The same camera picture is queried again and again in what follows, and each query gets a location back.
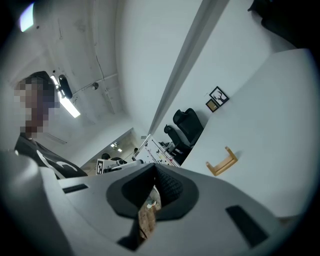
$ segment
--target white ceiling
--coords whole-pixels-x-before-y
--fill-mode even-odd
[[[17,26],[2,55],[1,73],[11,86],[37,71],[66,75],[73,93],[98,82],[97,90],[89,87],[72,98],[79,117],[73,118],[62,106],[55,110],[49,132],[63,141],[122,111],[115,56],[117,2],[60,0],[46,1],[43,7],[36,3],[34,25],[23,33]]]

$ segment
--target light fixture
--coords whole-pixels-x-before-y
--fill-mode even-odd
[[[54,75],[50,76],[52,81],[54,82],[55,86],[58,87],[59,83]],[[64,96],[64,91],[58,91],[58,96],[59,96],[59,101],[62,106],[74,117],[80,116],[80,112],[75,108],[75,106],[71,103],[70,100],[68,100],[66,97],[62,97],[61,92],[63,93]]]
[[[60,91],[58,92],[59,101],[62,106],[74,117],[80,116],[80,112],[75,108],[75,106],[66,97],[62,98]]]
[[[59,84],[58,84],[58,81],[57,81],[57,79],[56,79],[56,77],[55,77],[54,75],[50,76],[50,78],[52,79],[52,81],[54,82],[54,84],[55,84],[56,86],[59,85]]]
[[[25,32],[34,24],[34,4],[30,4],[20,16],[20,29]]]

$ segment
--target desk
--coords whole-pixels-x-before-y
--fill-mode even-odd
[[[271,55],[253,77],[209,119],[182,168],[218,175],[266,206],[277,217],[300,214],[318,175],[319,81],[304,49]]]

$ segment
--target person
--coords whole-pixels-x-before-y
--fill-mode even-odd
[[[101,156],[101,159],[103,160],[112,160],[112,161],[117,161],[117,160],[122,160],[124,164],[127,164],[127,162],[123,159],[121,159],[120,157],[114,157],[114,158],[111,158],[110,155],[108,153],[104,153],[102,154]]]
[[[47,72],[36,72],[21,80],[14,88],[14,95],[30,110],[29,118],[26,118],[25,125],[20,128],[20,136],[15,145],[16,154],[30,157],[40,167],[52,169],[57,179],[87,176],[78,166],[33,139],[43,131],[49,120],[49,110],[59,107],[56,87]]]
[[[136,154],[137,152],[138,152],[138,148],[135,147],[134,150],[133,150],[133,156],[131,157],[131,159],[132,159],[133,161],[136,161],[135,154]]]

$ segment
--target black strip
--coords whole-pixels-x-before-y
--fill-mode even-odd
[[[251,247],[257,246],[268,238],[268,235],[242,207],[236,205],[225,210]]]
[[[75,191],[79,191],[79,190],[84,190],[87,189],[88,187],[85,184],[80,184],[80,185],[76,185],[76,186],[70,186],[70,187],[66,187],[63,188],[63,192],[68,194],[71,192],[75,192]]]
[[[135,216],[129,235],[122,237],[117,244],[131,251],[135,251],[140,246],[139,218]]]

